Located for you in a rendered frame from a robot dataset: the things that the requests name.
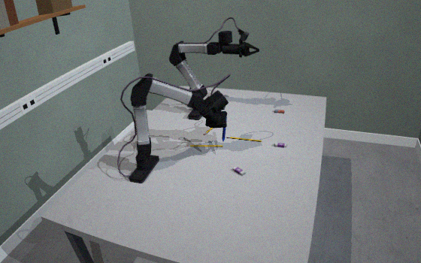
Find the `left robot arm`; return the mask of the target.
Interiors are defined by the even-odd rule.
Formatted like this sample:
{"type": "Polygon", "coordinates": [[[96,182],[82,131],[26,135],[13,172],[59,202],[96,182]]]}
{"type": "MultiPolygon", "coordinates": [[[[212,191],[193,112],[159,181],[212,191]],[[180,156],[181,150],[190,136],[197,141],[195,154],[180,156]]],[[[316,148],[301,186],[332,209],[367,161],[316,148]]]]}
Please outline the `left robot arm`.
{"type": "MultiPolygon", "coordinates": [[[[187,83],[191,89],[198,89],[204,87],[189,67],[185,53],[204,53],[208,55],[216,55],[217,53],[223,52],[223,54],[232,54],[231,45],[232,42],[232,31],[221,31],[218,33],[219,43],[210,42],[204,44],[175,44],[172,48],[169,61],[171,64],[176,66],[182,75],[185,77],[187,83]]],[[[198,110],[193,109],[189,113],[189,117],[200,117],[201,114],[198,110]]]]}

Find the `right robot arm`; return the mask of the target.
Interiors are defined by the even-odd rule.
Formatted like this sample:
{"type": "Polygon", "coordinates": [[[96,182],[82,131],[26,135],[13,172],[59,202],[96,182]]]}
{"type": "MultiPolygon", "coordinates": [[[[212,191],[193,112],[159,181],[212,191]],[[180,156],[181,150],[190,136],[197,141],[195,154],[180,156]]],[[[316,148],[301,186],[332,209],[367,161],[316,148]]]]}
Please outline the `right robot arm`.
{"type": "Polygon", "coordinates": [[[229,103],[218,90],[204,100],[200,92],[188,91],[158,80],[142,78],[136,83],[132,88],[130,99],[135,112],[138,157],[135,157],[137,168],[129,179],[139,182],[144,180],[159,159],[158,156],[151,155],[151,139],[147,121],[147,103],[145,101],[148,92],[174,99],[187,105],[187,107],[196,109],[205,119],[213,119],[216,114],[215,110],[225,110],[229,103]]]}

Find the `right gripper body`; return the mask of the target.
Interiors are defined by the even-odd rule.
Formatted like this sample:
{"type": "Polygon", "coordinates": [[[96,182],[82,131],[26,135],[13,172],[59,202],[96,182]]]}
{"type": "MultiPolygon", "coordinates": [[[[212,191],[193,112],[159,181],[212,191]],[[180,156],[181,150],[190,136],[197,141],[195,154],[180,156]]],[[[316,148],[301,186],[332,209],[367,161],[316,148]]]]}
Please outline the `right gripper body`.
{"type": "MultiPolygon", "coordinates": [[[[221,109],[222,110],[222,109],[221,109]]],[[[206,119],[206,126],[210,128],[216,128],[216,127],[223,127],[223,125],[226,125],[226,111],[221,110],[215,110],[216,114],[213,119],[206,119]]]]}

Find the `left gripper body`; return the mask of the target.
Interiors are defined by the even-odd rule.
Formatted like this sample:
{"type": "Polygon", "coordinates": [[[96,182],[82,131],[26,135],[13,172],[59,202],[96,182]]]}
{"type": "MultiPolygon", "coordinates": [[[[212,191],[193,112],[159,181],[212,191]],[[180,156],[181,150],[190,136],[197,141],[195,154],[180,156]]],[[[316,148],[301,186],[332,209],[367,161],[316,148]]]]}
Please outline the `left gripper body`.
{"type": "MultiPolygon", "coordinates": [[[[240,31],[239,35],[241,35],[241,37],[242,37],[243,32],[240,31]]],[[[230,49],[232,54],[239,54],[239,57],[245,56],[245,44],[246,44],[246,42],[243,42],[241,40],[241,37],[240,37],[240,40],[239,40],[239,44],[231,45],[231,49],[230,49]]]]}

